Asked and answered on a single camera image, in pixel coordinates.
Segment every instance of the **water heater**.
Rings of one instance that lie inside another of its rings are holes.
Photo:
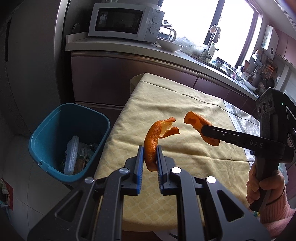
[[[279,42],[279,37],[274,27],[267,25],[261,47],[263,48],[266,55],[271,59],[274,58],[278,42]]]

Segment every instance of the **teal trash bin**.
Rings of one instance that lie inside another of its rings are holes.
[[[89,168],[95,172],[109,131],[110,122],[105,115],[81,105],[63,104],[51,112],[34,131],[29,141],[29,152],[49,175],[63,183],[73,183],[83,178]],[[79,142],[87,145],[96,143],[99,146],[81,172],[65,175],[59,169],[67,143],[75,135],[79,137]]]

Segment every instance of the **white microwave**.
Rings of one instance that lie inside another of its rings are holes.
[[[89,36],[155,43],[164,14],[144,5],[95,3],[89,24]]]

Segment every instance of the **orange peel piece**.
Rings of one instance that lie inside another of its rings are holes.
[[[151,172],[157,171],[156,147],[158,139],[166,138],[171,135],[180,134],[179,128],[173,126],[176,119],[171,117],[167,120],[156,121],[147,132],[144,140],[144,160],[147,169]]]
[[[205,118],[203,118],[202,116],[192,112],[192,111],[189,111],[186,115],[185,115],[185,118],[184,118],[184,123],[185,124],[188,124],[188,125],[192,125],[194,129],[196,129],[201,137],[203,138],[203,140],[212,145],[212,146],[218,146],[220,144],[220,140],[217,140],[217,139],[213,139],[213,138],[210,138],[210,137],[206,137],[202,134],[202,127],[204,125],[209,125],[209,126],[213,126],[211,122],[209,122],[208,120],[206,120]]]

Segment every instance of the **ceiling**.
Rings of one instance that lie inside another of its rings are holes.
[[[255,0],[269,18],[270,24],[296,39],[296,31],[287,16],[274,0]]]

